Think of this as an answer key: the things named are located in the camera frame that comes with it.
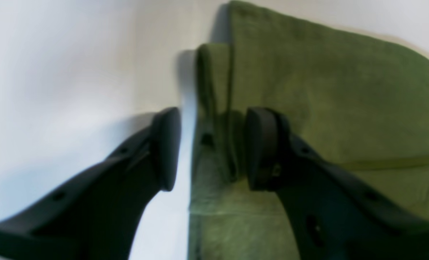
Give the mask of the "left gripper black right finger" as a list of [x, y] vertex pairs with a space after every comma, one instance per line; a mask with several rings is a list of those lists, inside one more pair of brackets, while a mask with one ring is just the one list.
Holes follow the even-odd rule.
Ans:
[[244, 145], [250, 189], [277, 194], [302, 260], [429, 260], [429, 221], [323, 160], [285, 115], [250, 107]]

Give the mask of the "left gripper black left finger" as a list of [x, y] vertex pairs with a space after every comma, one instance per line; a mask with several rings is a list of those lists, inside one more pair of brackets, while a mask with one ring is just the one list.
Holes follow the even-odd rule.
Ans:
[[127, 260], [147, 204], [173, 190], [180, 141], [178, 108], [152, 114], [103, 161], [0, 221], [0, 257]]

